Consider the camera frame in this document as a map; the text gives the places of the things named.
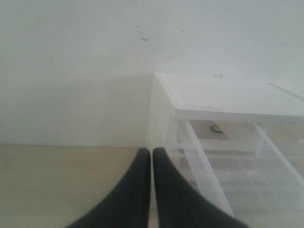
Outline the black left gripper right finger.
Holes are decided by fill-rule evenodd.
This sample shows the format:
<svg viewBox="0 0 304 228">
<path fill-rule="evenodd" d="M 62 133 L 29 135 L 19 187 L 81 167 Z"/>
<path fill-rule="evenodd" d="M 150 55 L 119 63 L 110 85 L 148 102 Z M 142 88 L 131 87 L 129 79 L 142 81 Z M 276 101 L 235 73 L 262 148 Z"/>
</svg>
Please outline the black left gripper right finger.
<svg viewBox="0 0 304 228">
<path fill-rule="evenodd" d="M 247 228 L 203 198 L 183 178 L 166 150 L 152 152 L 153 177 L 161 228 Z"/>
</svg>

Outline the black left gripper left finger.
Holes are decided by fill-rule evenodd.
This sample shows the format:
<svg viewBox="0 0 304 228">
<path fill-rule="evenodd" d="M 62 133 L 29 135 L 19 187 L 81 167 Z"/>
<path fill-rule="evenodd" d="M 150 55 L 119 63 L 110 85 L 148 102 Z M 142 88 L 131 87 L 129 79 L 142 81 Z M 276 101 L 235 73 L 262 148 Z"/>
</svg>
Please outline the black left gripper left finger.
<svg viewBox="0 0 304 228">
<path fill-rule="evenodd" d="M 151 154 L 137 150 L 127 172 L 110 193 L 69 228 L 147 228 L 151 199 Z"/>
</svg>

